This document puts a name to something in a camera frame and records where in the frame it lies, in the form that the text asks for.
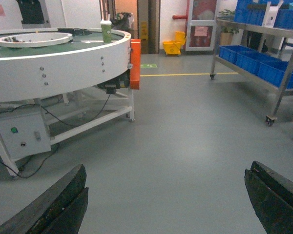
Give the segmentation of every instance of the white conveyor frame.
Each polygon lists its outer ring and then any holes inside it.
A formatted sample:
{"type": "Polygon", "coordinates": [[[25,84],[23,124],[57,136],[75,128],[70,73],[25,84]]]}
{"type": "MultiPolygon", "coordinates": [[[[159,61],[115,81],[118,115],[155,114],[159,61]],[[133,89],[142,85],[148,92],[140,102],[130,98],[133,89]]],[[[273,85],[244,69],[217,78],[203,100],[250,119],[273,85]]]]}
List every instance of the white conveyor frame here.
{"type": "MultiPolygon", "coordinates": [[[[18,34],[31,32],[56,32],[57,28],[23,29],[0,31],[2,34],[18,34]]],[[[101,29],[88,28],[93,32],[101,29]]],[[[16,101],[33,99],[39,103],[41,98],[63,94],[67,102],[66,93],[73,92],[75,110],[63,115],[60,119],[78,115],[84,112],[79,108],[79,102],[89,95],[83,94],[83,89],[108,81],[125,72],[130,64],[131,34],[112,30],[113,34],[123,36],[122,39],[88,49],[61,52],[46,55],[0,58],[0,106],[10,105],[16,101]]],[[[54,145],[69,137],[93,128],[120,115],[127,114],[130,121],[134,121],[133,90],[128,88],[128,95],[115,93],[118,99],[128,101],[125,106],[114,108],[112,113],[97,118],[79,127],[75,127],[57,136],[50,137],[50,145],[54,145]]],[[[12,160],[0,135],[0,156],[4,164],[14,172],[20,173],[15,160],[12,160]]],[[[11,177],[15,173],[8,169],[11,177]]]]}

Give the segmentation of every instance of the stainless steel shelf cart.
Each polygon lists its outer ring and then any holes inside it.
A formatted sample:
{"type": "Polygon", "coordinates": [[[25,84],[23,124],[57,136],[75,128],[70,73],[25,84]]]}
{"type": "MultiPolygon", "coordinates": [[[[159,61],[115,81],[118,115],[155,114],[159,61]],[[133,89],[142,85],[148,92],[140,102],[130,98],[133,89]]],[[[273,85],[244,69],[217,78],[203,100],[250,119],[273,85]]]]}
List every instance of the stainless steel shelf cart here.
{"type": "MultiPolygon", "coordinates": [[[[219,51],[219,39],[220,39],[220,33],[221,33],[221,27],[226,26],[226,27],[236,27],[239,29],[243,29],[244,31],[252,31],[252,32],[258,32],[262,33],[263,36],[260,41],[259,49],[258,51],[261,51],[263,44],[264,44],[264,39],[265,35],[273,35],[273,36],[278,36],[278,37],[284,37],[284,38],[292,38],[293,39],[293,30],[288,30],[288,29],[281,29],[281,28],[267,28],[267,27],[262,27],[262,26],[257,26],[257,25],[250,25],[250,24],[244,24],[244,23],[236,23],[236,22],[231,22],[231,21],[226,21],[226,20],[217,20],[217,28],[216,28],[216,40],[215,40],[215,47],[214,47],[214,56],[212,60],[212,66],[211,66],[211,71],[210,71],[210,78],[213,80],[216,73],[215,73],[215,63],[216,61],[231,68],[232,70],[236,71],[237,73],[249,78],[250,80],[257,82],[259,85],[263,86],[264,88],[268,89],[270,92],[273,92],[276,94],[271,113],[266,115],[266,124],[268,126],[272,126],[273,123],[277,120],[276,114],[279,109],[281,100],[284,96],[293,96],[293,89],[287,89],[286,87],[289,84],[292,72],[293,72],[293,52],[291,54],[291,58],[289,60],[287,69],[284,73],[284,76],[282,78],[282,82],[280,87],[273,86],[272,84],[262,80],[258,76],[255,76],[248,71],[243,70],[242,68],[220,58],[218,56],[218,51],[219,51]]],[[[244,32],[242,42],[246,41],[246,33],[244,32]]]]}

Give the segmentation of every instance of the trash bin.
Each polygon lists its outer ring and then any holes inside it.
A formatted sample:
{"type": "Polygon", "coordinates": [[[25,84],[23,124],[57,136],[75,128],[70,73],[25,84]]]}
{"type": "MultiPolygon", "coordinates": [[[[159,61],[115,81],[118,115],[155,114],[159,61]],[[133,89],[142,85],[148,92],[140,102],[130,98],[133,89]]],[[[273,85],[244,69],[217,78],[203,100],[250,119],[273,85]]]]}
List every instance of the trash bin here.
{"type": "Polygon", "coordinates": [[[133,29],[134,16],[129,12],[120,12],[116,14],[116,19],[111,19],[112,29],[128,32],[133,29]]]}

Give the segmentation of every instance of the motor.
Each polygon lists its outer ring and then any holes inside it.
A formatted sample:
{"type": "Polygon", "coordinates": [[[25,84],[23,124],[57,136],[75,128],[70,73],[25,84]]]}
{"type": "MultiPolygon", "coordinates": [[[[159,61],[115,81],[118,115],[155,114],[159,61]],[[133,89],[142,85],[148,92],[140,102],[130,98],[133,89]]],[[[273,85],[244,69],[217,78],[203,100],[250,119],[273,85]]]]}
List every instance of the motor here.
{"type": "Polygon", "coordinates": [[[100,89],[106,89],[107,94],[116,93],[116,89],[127,88],[130,84],[130,70],[128,69],[119,76],[98,84],[100,89]]]}

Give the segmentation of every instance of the switch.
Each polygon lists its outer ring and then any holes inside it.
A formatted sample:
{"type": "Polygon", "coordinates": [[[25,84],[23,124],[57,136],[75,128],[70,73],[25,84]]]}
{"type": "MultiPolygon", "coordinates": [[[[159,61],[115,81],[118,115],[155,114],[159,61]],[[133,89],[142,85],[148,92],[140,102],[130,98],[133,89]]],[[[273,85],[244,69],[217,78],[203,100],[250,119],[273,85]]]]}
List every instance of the switch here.
{"type": "Polygon", "coordinates": [[[41,141],[40,132],[35,131],[34,134],[35,134],[35,138],[36,138],[36,140],[37,140],[37,141],[41,141]]]}
{"type": "Polygon", "coordinates": [[[16,127],[13,127],[13,128],[11,128],[11,132],[12,133],[18,133],[19,131],[18,131],[18,129],[16,127]]]}

